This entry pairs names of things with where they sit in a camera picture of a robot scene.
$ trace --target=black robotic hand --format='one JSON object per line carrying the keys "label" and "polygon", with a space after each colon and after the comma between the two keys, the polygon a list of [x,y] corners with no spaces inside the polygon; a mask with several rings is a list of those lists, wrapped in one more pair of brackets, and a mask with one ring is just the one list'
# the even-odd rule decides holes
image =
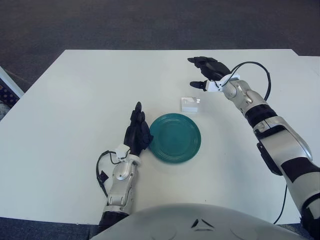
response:
{"label": "black robotic hand", "polygon": [[126,129],[123,144],[130,147],[130,154],[139,156],[142,149],[146,149],[154,138],[150,134],[148,124],[145,121],[145,113],[141,111],[141,102],[132,111],[130,126]]}
{"label": "black robotic hand", "polygon": [[[229,68],[227,68],[222,62],[219,62],[212,57],[189,57],[188,61],[190,63],[193,63],[198,69],[200,69],[202,75],[208,78],[209,81],[220,81],[225,75],[231,73]],[[190,82],[190,86],[196,89],[207,91],[206,84],[208,80],[192,81]]]}

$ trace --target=small white block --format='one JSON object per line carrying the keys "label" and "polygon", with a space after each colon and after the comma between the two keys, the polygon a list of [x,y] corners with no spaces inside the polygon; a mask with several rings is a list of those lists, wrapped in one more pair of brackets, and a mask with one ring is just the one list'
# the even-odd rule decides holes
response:
{"label": "small white block", "polygon": [[196,113],[198,112],[198,107],[200,104],[200,99],[194,96],[191,97],[181,97],[181,111],[183,113]]}

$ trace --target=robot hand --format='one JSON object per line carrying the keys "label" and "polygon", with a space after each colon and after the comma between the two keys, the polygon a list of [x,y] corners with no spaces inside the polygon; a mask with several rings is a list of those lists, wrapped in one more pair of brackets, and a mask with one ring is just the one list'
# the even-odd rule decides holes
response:
{"label": "robot hand", "polygon": [[150,134],[148,124],[145,121],[145,113],[141,111],[141,102],[132,111],[130,126],[126,129],[123,144],[130,148],[130,154],[139,156],[142,149],[146,149],[153,136]]}

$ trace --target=gray carpet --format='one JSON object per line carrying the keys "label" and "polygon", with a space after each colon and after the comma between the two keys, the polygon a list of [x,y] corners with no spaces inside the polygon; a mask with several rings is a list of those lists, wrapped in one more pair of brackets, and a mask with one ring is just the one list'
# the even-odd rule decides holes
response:
{"label": "gray carpet", "polygon": [[0,9],[0,65],[24,91],[65,49],[320,56],[319,0],[1,0]]}

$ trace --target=robot forearm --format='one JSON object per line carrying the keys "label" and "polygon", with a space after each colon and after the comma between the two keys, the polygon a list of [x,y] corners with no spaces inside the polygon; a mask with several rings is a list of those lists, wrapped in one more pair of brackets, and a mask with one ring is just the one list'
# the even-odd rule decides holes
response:
{"label": "robot forearm", "polygon": [[129,154],[129,151],[130,148],[124,144],[120,144],[115,150],[119,163],[112,173],[112,187],[103,209],[97,234],[132,213],[140,158]]}
{"label": "robot forearm", "polygon": [[311,162],[307,143],[245,81],[230,80],[222,92],[252,126],[268,168],[284,176],[303,226],[309,232],[319,232],[320,168]]}

